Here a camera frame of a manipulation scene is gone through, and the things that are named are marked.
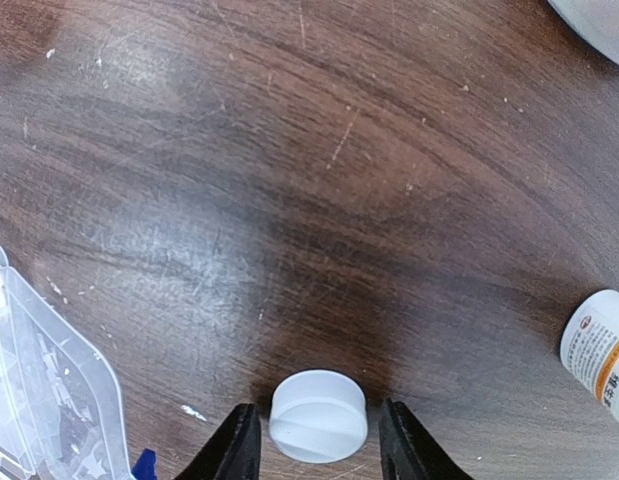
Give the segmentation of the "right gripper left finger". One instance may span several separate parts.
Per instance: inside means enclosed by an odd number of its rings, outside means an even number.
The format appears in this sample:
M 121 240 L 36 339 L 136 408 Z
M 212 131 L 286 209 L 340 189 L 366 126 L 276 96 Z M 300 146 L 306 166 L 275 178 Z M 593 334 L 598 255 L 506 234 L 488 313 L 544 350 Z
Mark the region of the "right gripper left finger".
M 254 404 L 239 404 L 175 480 L 258 480 L 262 433 Z

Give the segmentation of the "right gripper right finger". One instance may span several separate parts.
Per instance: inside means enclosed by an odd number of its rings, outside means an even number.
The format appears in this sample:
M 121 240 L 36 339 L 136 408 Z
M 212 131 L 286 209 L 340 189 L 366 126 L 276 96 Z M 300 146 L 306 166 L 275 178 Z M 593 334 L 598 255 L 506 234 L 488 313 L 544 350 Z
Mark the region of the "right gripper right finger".
M 402 480 L 471 480 L 404 402 L 383 401 L 379 420 L 382 477 Z

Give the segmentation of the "clear plastic pill organizer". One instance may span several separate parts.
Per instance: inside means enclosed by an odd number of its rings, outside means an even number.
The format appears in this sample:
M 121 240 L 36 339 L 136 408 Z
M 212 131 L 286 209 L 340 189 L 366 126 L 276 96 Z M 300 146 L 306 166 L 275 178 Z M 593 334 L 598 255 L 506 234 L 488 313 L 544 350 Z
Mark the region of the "clear plastic pill organizer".
M 0 479 L 153 479 L 156 463 L 129 461 L 110 364 L 0 246 Z

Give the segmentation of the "small white bottle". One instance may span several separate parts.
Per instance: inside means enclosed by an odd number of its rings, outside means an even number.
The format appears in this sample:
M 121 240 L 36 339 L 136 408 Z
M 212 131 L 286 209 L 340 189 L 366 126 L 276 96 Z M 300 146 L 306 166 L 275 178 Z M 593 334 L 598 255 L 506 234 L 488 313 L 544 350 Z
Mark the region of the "small white bottle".
M 598 291 L 567 322 L 560 359 L 619 423 L 619 292 Z

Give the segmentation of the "floral mug yellow inside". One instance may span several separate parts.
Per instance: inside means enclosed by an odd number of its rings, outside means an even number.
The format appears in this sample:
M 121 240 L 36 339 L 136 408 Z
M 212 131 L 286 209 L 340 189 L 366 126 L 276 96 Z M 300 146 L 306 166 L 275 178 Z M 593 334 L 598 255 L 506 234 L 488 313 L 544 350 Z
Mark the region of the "floral mug yellow inside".
M 619 65 L 619 0 L 549 0 L 589 45 Z

